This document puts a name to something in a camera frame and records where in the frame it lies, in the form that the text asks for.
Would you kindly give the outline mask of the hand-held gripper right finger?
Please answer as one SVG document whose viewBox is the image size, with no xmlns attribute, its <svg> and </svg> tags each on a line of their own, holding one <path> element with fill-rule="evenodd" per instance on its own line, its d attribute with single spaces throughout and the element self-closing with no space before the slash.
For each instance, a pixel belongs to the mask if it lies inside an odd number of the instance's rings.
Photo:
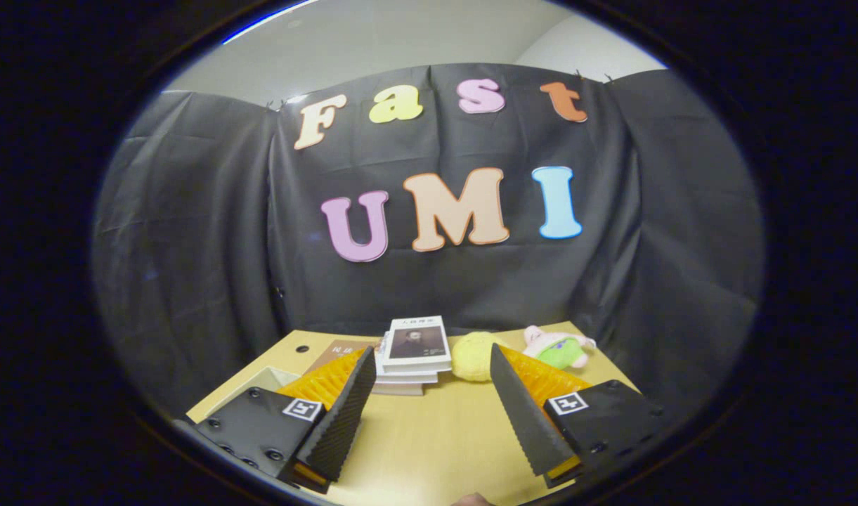
<svg viewBox="0 0 858 506">
<path fill-rule="evenodd" d="M 494 344 L 490 377 L 534 475 L 548 487 L 589 477 L 641 452 L 665 410 L 618 379 L 591 385 Z"/>
</svg>

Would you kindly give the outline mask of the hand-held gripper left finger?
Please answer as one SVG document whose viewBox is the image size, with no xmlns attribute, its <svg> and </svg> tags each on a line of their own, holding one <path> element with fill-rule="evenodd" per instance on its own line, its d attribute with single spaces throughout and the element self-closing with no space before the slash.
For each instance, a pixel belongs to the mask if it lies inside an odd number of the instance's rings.
<svg viewBox="0 0 858 506">
<path fill-rule="evenodd" d="M 246 467 L 316 493 L 338 481 L 375 384 L 368 346 L 286 387 L 247 387 L 194 430 Z"/>
</svg>

